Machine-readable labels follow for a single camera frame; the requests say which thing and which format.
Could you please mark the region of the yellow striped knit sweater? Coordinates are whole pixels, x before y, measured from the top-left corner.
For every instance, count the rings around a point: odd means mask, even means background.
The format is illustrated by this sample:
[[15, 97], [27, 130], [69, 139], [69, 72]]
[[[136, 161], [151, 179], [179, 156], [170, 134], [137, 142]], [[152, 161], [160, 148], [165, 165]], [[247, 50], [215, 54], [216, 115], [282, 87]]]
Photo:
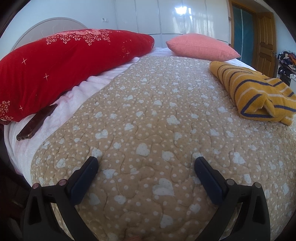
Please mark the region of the yellow striped knit sweater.
[[292, 125], [295, 93], [279, 78], [227, 62], [212, 61], [209, 69], [229, 93], [242, 118]]

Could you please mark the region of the shoe rack with clothes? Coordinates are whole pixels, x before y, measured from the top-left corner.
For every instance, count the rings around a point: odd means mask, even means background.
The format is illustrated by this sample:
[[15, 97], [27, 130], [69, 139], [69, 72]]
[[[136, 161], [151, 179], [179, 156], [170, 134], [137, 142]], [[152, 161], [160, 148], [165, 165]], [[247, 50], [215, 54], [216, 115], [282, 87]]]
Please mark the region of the shoe rack with clothes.
[[295, 87], [295, 53], [282, 51], [277, 56], [277, 77], [289, 87]]

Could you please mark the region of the dark brown phone case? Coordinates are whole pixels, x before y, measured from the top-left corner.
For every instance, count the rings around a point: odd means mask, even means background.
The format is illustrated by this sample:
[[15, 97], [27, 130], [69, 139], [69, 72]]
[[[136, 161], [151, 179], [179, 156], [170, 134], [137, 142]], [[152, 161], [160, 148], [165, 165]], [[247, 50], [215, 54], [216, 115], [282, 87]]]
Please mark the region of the dark brown phone case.
[[17, 134], [16, 140], [22, 141], [32, 138], [41, 128], [45, 119], [53, 113], [57, 106], [58, 104], [55, 103], [38, 111]]

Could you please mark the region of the beige heart pattern quilt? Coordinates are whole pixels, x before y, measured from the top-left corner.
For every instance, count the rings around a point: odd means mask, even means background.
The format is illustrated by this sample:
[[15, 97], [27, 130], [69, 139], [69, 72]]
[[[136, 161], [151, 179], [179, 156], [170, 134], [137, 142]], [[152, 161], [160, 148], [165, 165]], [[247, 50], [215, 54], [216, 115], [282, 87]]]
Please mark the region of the beige heart pattern quilt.
[[34, 183], [99, 170], [77, 211], [100, 240], [194, 240], [217, 206], [194, 171], [205, 158], [237, 184], [259, 182], [271, 239], [295, 212], [295, 117], [255, 121], [257, 100], [295, 102], [281, 80], [225, 62], [142, 57], [87, 99], [40, 145]]

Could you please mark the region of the red embroidered pillow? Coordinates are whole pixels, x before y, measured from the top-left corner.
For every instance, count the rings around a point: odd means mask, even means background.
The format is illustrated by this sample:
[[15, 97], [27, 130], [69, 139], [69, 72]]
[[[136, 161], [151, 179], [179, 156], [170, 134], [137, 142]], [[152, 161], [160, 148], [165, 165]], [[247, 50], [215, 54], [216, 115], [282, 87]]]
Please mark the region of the red embroidered pillow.
[[1, 123], [19, 122], [153, 47], [150, 35], [109, 29], [59, 32], [19, 47], [1, 60]]

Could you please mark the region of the wooden door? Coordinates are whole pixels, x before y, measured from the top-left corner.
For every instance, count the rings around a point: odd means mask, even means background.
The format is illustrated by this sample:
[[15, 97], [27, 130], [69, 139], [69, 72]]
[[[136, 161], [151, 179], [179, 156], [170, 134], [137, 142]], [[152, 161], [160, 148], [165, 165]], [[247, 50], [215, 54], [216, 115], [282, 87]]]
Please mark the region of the wooden door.
[[274, 76], [276, 56], [276, 27], [274, 14], [256, 14], [255, 69], [268, 77]]

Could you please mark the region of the pink knit pillow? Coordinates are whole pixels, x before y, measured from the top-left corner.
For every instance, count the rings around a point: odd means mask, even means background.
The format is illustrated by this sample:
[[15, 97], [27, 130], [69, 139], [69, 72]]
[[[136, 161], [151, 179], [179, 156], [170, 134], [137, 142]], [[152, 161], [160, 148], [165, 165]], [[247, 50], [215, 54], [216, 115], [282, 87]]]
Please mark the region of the pink knit pillow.
[[240, 58], [233, 48], [219, 40], [201, 34], [184, 34], [166, 41], [177, 56], [209, 61], [229, 61]]

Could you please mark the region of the beige round headboard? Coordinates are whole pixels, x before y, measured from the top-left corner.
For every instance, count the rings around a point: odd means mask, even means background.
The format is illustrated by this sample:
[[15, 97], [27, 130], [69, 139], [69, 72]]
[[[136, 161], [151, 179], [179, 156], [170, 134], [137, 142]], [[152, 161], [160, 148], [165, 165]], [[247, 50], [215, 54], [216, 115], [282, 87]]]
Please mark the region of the beige round headboard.
[[82, 30], [86, 28], [87, 27], [81, 22], [71, 18], [58, 17], [46, 19], [35, 24], [26, 32], [24, 32], [13, 45], [11, 51], [14, 51], [14, 49], [17, 49], [25, 44], [37, 41], [59, 32]]

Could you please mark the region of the teal curtain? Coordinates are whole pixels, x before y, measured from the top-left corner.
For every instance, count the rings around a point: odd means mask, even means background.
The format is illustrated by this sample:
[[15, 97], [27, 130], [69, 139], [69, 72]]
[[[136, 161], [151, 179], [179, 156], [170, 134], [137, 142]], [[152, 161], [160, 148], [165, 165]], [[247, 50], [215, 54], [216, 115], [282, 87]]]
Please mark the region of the teal curtain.
[[253, 15], [237, 6], [232, 6], [234, 17], [234, 49], [240, 61], [252, 65], [254, 49]]

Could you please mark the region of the white glossy wardrobe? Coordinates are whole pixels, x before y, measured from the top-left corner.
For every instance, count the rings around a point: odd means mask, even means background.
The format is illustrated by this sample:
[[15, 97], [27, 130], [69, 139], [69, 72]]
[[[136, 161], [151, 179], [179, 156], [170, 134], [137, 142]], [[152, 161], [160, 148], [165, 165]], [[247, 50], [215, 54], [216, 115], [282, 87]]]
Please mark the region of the white glossy wardrobe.
[[151, 35], [155, 46], [198, 33], [230, 44], [228, 1], [115, 1], [119, 29]]

